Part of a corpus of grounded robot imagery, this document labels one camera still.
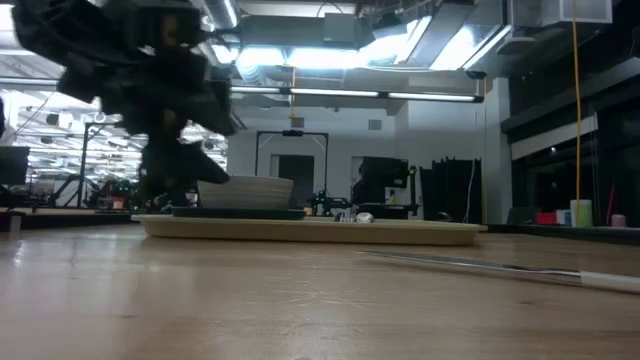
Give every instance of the wooden tray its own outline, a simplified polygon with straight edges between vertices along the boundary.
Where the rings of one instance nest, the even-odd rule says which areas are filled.
[[[224,240],[275,240],[363,244],[471,245],[486,226],[412,220],[373,224],[337,223],[327,218],[249,220],[137,215],[149,236]]]

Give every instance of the knife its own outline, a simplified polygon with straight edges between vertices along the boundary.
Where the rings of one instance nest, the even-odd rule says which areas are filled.
[[[603,274],[590,271],[577,271],[569,269],[537,268],[530,266],[518,266],[498,264],[481,260],[459,259],[446,256],[420,255],[399,253],[390,251],[358,251],[359,254],[381,256],[393,259],[429,262],[435,264],[458,265],[489,270],[502,270],[528,274],[564,276],[580,281],[580,284],[601,289],[627,291],[640,294],[640,278],[623,275]]]

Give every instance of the wooden table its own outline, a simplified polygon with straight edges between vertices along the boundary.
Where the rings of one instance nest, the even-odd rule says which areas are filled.
[[[640,297],[367,258],[393,249],[640,276],[640,248],[481,235],[475,247],[0,241],[0,358],[638,359]]]

